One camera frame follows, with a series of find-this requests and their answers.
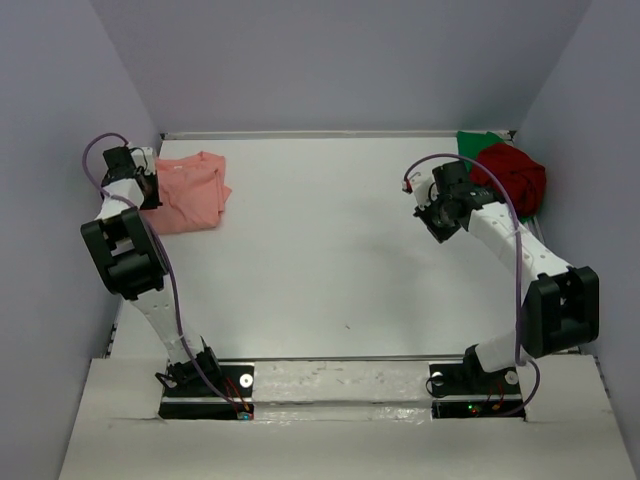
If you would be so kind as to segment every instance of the lavender wall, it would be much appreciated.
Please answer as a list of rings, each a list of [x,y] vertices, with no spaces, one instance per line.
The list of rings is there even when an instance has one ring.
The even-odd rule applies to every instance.
[[[515,128],[589,0],[91,0],[162,131]]]
[[[80,237],[99,206],[80,155],[157,135],[87,0],[2,2],[0,65],[0,477],[47,480],[115,306]]]
[[[638,20],[637,0],[595,0],[516,140],[548,168],[541,221],[549,245],[600,275],[596,350],[640,473]]]

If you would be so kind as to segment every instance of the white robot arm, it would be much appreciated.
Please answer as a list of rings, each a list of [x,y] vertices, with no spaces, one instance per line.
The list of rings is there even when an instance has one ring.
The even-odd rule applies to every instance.
[[[116,147],[103,153],[107,174],[102,180],[102,208],[95,220],[82,225],[82,237],[107,289],[120,294],[147,318],[167,349],[165,386],[199,380],[184,342],[198,365],[215,380],[220,368],[213,351],[191,328],[178,331],[173,294],[166,288],[168,264],[159,240],[140,217],[140,209],[160,205],[155,153],[152,148]]]
[[[471,183],[461,161],[415,175],[408,190],[420,218],[440,242],[460,228],[481,240],[511,272],[516,239],[507,205],[489,188]],[[589,267],[574,268],[553,254],[522,224],[521,359],[539,358],[595,340],[598,336],[598,276]],[[477,377],[515,365],[516,329],[467,349],[466,375]]]

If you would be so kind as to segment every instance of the pink cloth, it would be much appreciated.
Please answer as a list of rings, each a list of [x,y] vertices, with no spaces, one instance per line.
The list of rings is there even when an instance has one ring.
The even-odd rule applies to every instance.
[[[162,206],[143,213],[159,234],[192,232],[220,223],[231,189],[224,185],[226,160],[200,152],[181,160],[156,161]]]

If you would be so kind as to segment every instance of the green cloth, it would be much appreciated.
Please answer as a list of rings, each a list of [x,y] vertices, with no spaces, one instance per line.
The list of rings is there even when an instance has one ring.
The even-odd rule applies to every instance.
[[[480,151],[484,150],[491,145],[495,145],[496,143],[504,143],[498,135],[495,133],[487,132],[487,133],[470,133],[470,132],[458,132],[456,135],[458,139],[458,155],[462,155],[463,157],[469,157],[472,159],[478,158],[478,154]],[[469,162],[464,162],[467,171],[471,171],[471,164]]]

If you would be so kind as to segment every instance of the white table surface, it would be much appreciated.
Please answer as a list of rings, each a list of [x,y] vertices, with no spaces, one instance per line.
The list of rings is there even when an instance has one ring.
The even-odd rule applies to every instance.
[[[280,363],[284,372],[295,364]],[[165,421],[155,417],[161,387],[153,378],[164,365],[162,359],[94,360],[60,480],[635,478],[591,357],[539,361],[542,384],[527,422],[431,420],[421,414],[428,412],[427,398],[416,415],[402,420],[353,414],[330,420],[328,413],[340,418],[340,408],[328,412],[323,404],[303,405],[297,408],[304,415],[292,411],[273,420],[262,414],[271,408],[267,404],[256,407],[253,422]],[[403,385],[420,372],[411,362],[396,362],[394,368],[396,374],[385,375],[384,385],[380,381],[381,389]],[[299,369],[292,367],[289,379],[278,374],[280,383],[270,371],[269,364],[256,365],[256,388],[262,382],[275,393],[284,389],[286,396],[289,386],[295,393]],[[334,373],[336,378],[348,374],[346,369]],[[524,395],[531,390],[531,373],[519,370]],[[422,380],[415,389],[424,397]],[[336,395],[350,388],[347,382],[330,384]]]
[[[467,232],[438,244],[401,191],[455,138],[174,140],[160,156],[202,150],[227,158],[223,222],[163,241],[218,356],[462,353],[513,325],[511,273]],[[117,321],[113,357],[166,355],[134,307]]]

